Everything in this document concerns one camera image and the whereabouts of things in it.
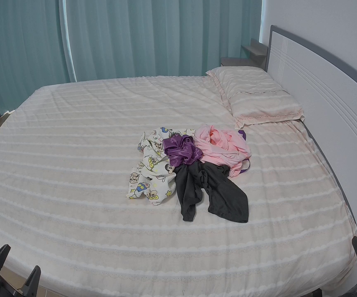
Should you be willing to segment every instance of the pile of clothes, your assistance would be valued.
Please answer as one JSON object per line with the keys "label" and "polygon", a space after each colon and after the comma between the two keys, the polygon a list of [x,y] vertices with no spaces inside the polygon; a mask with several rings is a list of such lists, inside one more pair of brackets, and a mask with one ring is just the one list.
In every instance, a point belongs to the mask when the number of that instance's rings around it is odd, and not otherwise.
{"label": "pile of clothes", "polygon": [[128,198],[145,194],[159,205],[177,191],[183,220],[193,221],[204,188],[210,213],[234,222],[248,221],[247,196],[228,179],[250,167],[242,169],[251,156],[244,131],[221,131],[209,125],[197,130],[160,127],[149,136],[143,133],[138,150],[144,157],[130,174]]}

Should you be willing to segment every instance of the black pants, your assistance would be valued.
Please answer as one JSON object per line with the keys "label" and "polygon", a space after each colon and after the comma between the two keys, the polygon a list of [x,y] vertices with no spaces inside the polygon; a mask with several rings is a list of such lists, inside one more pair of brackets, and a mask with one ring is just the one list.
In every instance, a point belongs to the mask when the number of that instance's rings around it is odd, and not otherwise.
{"label": "black pants", "polygon": [[195,161],[174,169],[176,188],[184,221],[193,221],[196,204],[203,198],[201,188],[209,195],[208,211],[229,221],[246,223],[249,220],[249,203],[246,194],[229,180],[230,168],[209,162]]}

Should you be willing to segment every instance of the cartoon print shirt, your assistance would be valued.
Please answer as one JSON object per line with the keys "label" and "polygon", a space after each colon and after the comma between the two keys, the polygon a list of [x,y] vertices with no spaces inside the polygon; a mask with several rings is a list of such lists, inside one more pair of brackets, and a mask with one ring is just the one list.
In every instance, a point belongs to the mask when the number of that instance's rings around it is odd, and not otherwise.
{"label": "cartoon print shirt", "polygon": [[174,167],[170,165],[168,156],[163,151],[162,140],[176,133],[193,136],[195,129],[173,130],[160,127],[153,130],[149,136],[146,136],[145,132],[142,134],[137,149],[143,152],[144,156],[137,167],[132,168],[129,190],[126,195],[129,199],[145,194],[153,205],[159,205],[175,192],[176,174],[173,172]]}

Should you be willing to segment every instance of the wooden nightstand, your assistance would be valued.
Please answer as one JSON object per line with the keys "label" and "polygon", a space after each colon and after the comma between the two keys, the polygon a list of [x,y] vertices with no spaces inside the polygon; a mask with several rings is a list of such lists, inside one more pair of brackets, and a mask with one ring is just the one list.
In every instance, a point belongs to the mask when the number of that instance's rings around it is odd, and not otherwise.
{"label": "wooden nightstand", "polygon": [[266,45],[252,38],[250,45],[242,45],[242,49],[249,52],[249,58],[221,57],[221,66],[253,66],[265,69],[268,52]]}

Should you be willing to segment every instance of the striped bed sheet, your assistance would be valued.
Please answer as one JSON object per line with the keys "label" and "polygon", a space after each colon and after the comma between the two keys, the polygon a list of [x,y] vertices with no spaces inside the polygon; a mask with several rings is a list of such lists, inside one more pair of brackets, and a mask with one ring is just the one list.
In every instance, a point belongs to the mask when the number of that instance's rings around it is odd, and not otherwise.
{"label": "striped bed sheet", "polygon": [[126,198],[143,131],[234,128],[211,77],[46,86],[0,128],[0,247],[6,265],[67,296],[300,296],[340,284],[357,235],[325,159],[299,121],[244,128],[251,168],[232,180],[249,222],[175,194]]}

